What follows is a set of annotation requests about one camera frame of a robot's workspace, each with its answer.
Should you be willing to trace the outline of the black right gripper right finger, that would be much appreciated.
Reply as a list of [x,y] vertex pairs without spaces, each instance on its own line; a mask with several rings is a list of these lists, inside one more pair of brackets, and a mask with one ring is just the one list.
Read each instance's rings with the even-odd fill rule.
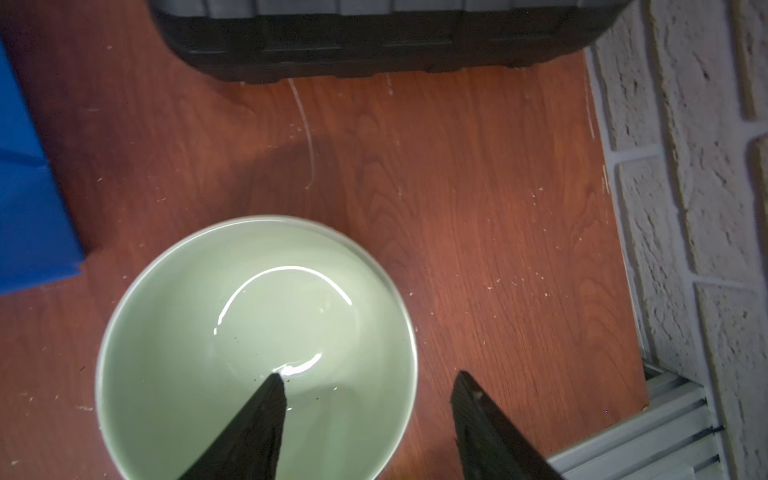
[[457,374],[450,402],[465,479],[561,478],[470,373]]

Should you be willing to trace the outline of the blue plastic bin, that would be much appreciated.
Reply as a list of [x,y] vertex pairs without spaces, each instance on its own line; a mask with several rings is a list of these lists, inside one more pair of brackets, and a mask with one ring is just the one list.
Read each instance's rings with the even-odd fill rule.
[[80,273],[85,254],[1,51],[1,293]]

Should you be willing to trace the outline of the aluminium mounting rail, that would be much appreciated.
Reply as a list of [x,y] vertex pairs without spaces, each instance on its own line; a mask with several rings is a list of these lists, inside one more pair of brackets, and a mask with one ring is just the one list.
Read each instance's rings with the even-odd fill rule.
[[646,362],[650,405],[548,459],[565,479],[726,479],[723,427],[705,388]]

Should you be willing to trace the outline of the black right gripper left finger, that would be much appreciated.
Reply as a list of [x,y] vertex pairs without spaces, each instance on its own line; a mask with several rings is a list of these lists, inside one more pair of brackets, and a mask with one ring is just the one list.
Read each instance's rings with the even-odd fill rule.
[[273,373],[182,477],[274,479],[286,412],[284,382]]

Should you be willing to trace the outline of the light green ceramic bowl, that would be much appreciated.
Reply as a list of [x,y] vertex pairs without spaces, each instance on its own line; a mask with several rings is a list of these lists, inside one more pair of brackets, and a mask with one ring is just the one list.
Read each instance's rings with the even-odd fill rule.
[[102,438],[126,479],[177,479],[271,375],[287,404],[280,479],[374,479],[414,408],[406,305],[357,243],[252,216],[170,247],[132,283],[96,368]]

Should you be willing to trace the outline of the black plastic tool case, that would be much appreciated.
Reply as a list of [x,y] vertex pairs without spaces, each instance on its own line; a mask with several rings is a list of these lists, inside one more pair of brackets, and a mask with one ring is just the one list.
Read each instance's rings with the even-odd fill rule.
[[227,82],[528,67],[580,50],[623,1],[152,1],[168,47]]

